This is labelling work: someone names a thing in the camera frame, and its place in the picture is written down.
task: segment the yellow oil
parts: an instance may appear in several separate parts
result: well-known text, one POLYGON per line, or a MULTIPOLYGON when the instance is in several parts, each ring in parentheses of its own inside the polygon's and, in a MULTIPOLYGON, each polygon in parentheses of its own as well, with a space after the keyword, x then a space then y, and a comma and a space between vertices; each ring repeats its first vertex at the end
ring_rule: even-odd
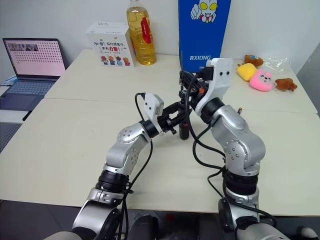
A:
POLYGON ((149 15, 147 10, 141 6, 134 6, 128 8, 126 17, 130 28, 130 35, 134 47, 135 55, 139 63, 142 65, 151 65, 157 61, 155 53, 155 45, 150 31, 151 43, 146 43, 141 28, 141 21, 144 17, 150 26, 149 15))

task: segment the red bottle handle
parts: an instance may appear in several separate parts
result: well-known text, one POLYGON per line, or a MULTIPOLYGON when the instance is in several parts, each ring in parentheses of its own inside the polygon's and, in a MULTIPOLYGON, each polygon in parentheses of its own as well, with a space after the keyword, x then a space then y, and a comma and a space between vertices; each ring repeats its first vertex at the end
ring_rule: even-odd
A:
POLYGON ((147 21, 146 17, 142 18, 141 28, 142 28, 142 37, 143 37, 144 41, 147 44, 150 44, 151 43, 150 28, 149 28, 148 21, 147 21))

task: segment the laptop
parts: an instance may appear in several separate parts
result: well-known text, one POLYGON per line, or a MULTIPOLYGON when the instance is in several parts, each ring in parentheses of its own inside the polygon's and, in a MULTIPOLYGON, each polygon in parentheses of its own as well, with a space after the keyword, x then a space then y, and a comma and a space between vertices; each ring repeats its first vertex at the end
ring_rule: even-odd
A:
POLYGON ((32 111, 65 72, 56 38, 3 38, 17 82, 0 96, 0 109, 32 111))

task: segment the white box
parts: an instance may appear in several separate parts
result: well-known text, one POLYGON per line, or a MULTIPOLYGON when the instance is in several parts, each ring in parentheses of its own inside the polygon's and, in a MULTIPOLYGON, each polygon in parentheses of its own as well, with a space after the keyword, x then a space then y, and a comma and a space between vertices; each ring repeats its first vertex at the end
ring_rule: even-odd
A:
POLYGON ((136 56, 127 23, 97 21, 85 34, 102 65, 134 67, 136 56))

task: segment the yellow plush toy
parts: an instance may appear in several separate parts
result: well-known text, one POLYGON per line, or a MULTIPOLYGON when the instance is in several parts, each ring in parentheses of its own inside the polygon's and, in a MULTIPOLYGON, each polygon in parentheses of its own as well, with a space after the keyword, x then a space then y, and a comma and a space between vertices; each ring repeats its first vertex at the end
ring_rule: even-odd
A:
POLYGON ((249 82, 252 76, 256 73, 257 68, 252 63, 246 63, 239 66, 236 71, 243 80, 249 82))

